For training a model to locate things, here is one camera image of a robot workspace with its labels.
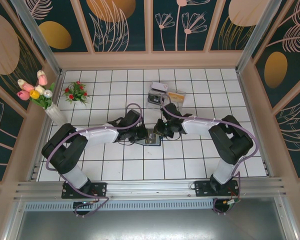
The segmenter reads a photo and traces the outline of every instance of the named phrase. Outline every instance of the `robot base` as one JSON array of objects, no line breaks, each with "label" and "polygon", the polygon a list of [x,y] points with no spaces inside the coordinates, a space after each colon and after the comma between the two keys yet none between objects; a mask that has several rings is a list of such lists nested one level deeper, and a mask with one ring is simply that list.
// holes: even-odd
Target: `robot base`
[{"label": "robot base", "polygon": [[[106,182],[93,182],[90,185],[87,194],[95,195],[98,197],[105,197],[107,193],[107,183]],[[74,191],[73,188],[66,182],[62,185],[62,199],[87,199],[86,196],[82,196],[78,192]]]},{"label": "robot base", "polygon": [[195,181],[194,190],[197,197],[218,197],[218,196],[231,196],[231,193],[238,195],[239,187],[236,180],[228,181],[219,192],[215,192],[210,186],[210,180]]}]

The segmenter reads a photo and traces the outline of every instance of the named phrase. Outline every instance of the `wallpaper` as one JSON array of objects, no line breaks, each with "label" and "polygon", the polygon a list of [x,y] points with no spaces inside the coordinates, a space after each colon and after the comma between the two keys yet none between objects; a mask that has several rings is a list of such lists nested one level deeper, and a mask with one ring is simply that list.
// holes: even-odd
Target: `wallpaper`
[{"label": "wallpaper", "polygon": [[282,11],[283,7],[285,6],[285,4],[287,3],[287,0],[282,0],[282,2],[280,3],[279,8],[277,9],[277,11],[274,13],[274,17],[272,18],[268,28],[266,29],[266,31],[264,32],[262,38],[260,39],[258,45],[256,46],[255,50],[252,53],[252,58],[255,57],[255,55],[257,54],[257,52],[259,51],[261,45],[264,42],[265,37],[268,35],[268,33],[270,32],[272,26],[274,25],[275,21],[278,18],[278,15],[280,14],[280,12]]},{"label": "wallpaper", "polygon": [[243,50],[269,0],[226,0],[210,50]]},{"label": "wallpaper", "polygon": [[144,0],[80,0],[96,52],[146,50]]},{"label": "wallpaper", "polygon": [[154,0],[153,51],[202,51],[215,0]]},{"label": "wallpaper", "polygon": [[300,93],[275,117],[296,174],[300,178]]},{"label": "wallpaper", "polygon": [[0,98],[0,181],[14,149],[23,117]]},{"label": "wallpaper", "polygon": [[24,0],[24,2],[54,53],[87,52],[70,0]]},{"label": "wallpaper", "polygon": [[274,107],[300,80],[300,0],[294,1],[255,66]]},{"label": "wallpaper", "polygon": [[20,90],[17,81],[23,79],[35,85],[37,71],[41,68],[37,57],[0,4],[0,86],[27,109],[29,101],[17,96]]}]

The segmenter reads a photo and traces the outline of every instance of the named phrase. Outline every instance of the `gray metal floor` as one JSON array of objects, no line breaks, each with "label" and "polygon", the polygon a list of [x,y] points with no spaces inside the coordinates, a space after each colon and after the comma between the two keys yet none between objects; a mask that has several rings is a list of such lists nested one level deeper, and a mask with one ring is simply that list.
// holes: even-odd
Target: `gray metal floor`
[{"label": "gray metal floor", "polygon": [[244,199],[227,215],[211,209],[25,212],[18,240],[284,240],[273,199]]}]

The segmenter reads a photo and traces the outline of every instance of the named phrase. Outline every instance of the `ventilation grille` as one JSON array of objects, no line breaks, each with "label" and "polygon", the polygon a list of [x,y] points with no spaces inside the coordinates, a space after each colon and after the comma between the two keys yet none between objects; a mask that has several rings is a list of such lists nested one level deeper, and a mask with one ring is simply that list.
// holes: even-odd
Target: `ventilation grille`
[{"label": "ventilation grille", "polygon": [[[74,202],[28,202],[25,212],[65,212],[73,211]],[[94,210],[100,203],[80,207],[78,211]],[[100,211],[128,210],[180,210],[180,209],[212,209],[212,199],[191,200],[149,200],[149,201],[110,201]]]}]

